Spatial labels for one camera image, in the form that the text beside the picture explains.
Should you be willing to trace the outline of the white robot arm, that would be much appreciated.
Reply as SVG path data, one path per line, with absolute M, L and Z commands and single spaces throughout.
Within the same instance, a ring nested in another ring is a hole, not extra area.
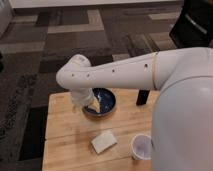
M 76 54 L 57 83 L 86 105 L 93 88 L 157 90 L 152 171 L 213 171 L 213 48 L 159 51 L 93 66 Z

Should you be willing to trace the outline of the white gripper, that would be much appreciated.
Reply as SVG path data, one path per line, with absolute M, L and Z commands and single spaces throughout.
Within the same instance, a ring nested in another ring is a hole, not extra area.
M 91 88 L 81 88 L 74 89 L 70 91 L 71 100 L 73 102 L 72 111 L 74 113 L 81 113 L 82 107 L 88 106 L 88 108 L 94 110 L 95 112 L 100 111 L 99 100 L 94 97 L 93 91 Z

